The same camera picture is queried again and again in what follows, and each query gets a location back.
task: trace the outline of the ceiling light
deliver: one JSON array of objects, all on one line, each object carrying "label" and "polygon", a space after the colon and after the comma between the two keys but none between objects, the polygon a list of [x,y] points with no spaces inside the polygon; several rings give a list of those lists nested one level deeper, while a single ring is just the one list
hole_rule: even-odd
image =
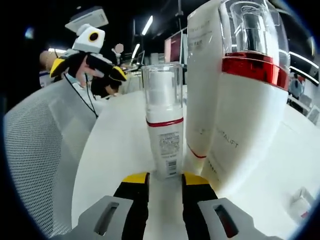
[{"label": "ceiling light", "polygon": [[59,54],[64,54],[66,52],[66,50],[54,49],[54,48],[49,48],[48,51],[49,52],[56,52],[56,53],[59,53]]},{"label": "ceiling light", "polygon": [[140,43],[138,43],[138,44],[135,46],[134,51],[133,51],[133,53],[132,53],[132,57],[131,57],[132,59],[135,58],[135,56],[136,56],[139,48],[140,48]]},{"label": "ceiling light", "polygon": [[149,18],[148,22],[146,23],[146,25],[145,25],[145,27],[144,27],[143,31],[142,31],[142,35],[143,35],[143,36],[147,34],[147,32],[148,32],[148,30],[149,30],[149,28],[150,28],[150,26],[151,26],[151,24],[152,24],[153,20],[154,20],[154,17],[153,17],[153,16],[151,16],[151,17]]},{"label": "ceiling light", "polygon": [[315,64],[314,62],[310,61],[309,59],[306,59],[305,57],[303,57],[303,56],[301,56],[301,55],[299,55],[299,54],[297,54],[295,52],[292,52],[292,51],[290,51],[289,54],[293,55],[293,56],[296,56],[296,57],[298,57],[298,58],[300,58],[302,60],[305,60],[307,63],[309,63],[309,64],[313,65],[315,68],[319,69],[319,66],[317,64]]},{"label": "ceiling light", "polygon": [[34,39],[35,29],[33,27],[28,27],[24,33],[27,39]]},{"label": "ceiling light", "polygon": [[298,73],[301,73],[303,75],[305,75],[307,78],[309,78],[310,80],[314,81],[317,85],[319,84],[319,81],[316,80],[315,78],[313,78],[312,76],[310,76],[309,74],[305,73],[304,71],[301,71],[300,69],[294,67],[294,66],[290,66],[291,69],[297,71]]}]

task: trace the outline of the white cosmetic bottle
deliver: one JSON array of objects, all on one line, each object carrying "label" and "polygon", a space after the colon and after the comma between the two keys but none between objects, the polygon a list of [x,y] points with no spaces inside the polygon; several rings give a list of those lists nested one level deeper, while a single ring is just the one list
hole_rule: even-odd
[{"label": "white cosmetic bottle", "polygon": [[269,2],[227,0],[219,14],[224,57],[202,176],[219,197],[228,197],[274,139],[288,99],[290,57],[282,20]]},{"label": "white cosmetic bottle", "polygon": [[161,179],[182,173],[184,116],[182,67],[159,64],[142,67],[146,100],[146,123]]},{"label": "white cosmetic bottle", "polygon": [[211,0],[188,16],[187,161],[202,169],[210,150],[223,44],[218,8]]}]

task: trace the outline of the red band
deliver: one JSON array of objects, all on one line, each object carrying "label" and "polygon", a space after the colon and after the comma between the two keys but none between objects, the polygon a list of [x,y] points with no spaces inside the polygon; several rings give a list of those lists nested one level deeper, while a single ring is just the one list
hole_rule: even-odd
[{"label": "red band", "polygon": [[146,124],[148,124],[148,126],[151,128],[159,128],[159,127],[167,127],[170,125],[179,124],[179,123],[182,123],[183,121],[184,121],[184,118],[182,117],[180,119],[173,120],[173,121],[157,122],[157,123],[150,123],[148,122],[148,120],[146,120]]},{"label": "red band", "polygon": [[289,75],[273,64],[273,59],[259,53],[233,52],[222,59],[222,72],[255,79],[288,91]]},{"label": "red band", "polygon": [[187,145],[188,145],[188,148],[190,149],[190,151],[193,153],[193,155],[195,155],[198,159],[205,159],[207,157],[207,156],[199,156],[199,155],[197,155],[194,151],[192,151],[192,149],[189,146],[189,144],[187,144]]}]

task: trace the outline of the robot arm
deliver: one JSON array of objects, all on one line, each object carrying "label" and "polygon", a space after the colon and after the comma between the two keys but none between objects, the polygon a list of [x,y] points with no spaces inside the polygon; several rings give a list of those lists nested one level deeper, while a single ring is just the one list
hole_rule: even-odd
[{"label": "robot arm", "polygon": [[[83,212],[71,232],[52,239],[143,239],[148,201],[149,173],[130,175],[114,196],[104,196]],[[188,172],[182,175],[182,204],[189,240],[281,240],[258,231],[250,215],[218,199],[206,179]]]},{"label": "robot arm", "polygon": [[105,31],[93,27],[89,24],[82,25],[77,31],[79,36],[65,54],[57,58],[50,71],[50,77],[54,78],[61,75],[68,69],[72,77],[76,74],[86,58],[86,64],[96,71],[101,72],[104,76],[112,80],[124,82],[127,80],[124,72],[111,61],[99,54],[105,39]]}]

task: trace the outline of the large white bottle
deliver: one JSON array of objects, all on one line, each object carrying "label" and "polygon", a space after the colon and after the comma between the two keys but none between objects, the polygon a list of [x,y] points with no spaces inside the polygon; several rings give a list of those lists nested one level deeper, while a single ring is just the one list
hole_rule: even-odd
[{"label": "large white bottle", "polygon": [[210,150],[223,58],[218,8],[211,0],[188,16],[187,160],[202,168]]},{"label": "large white bottle", "polygon": [[288,99],[288,42],[265,0],[227,0],[219,7],[222,73],[213,139],[202,176],[227,197],[249,176],[274,139]]}]

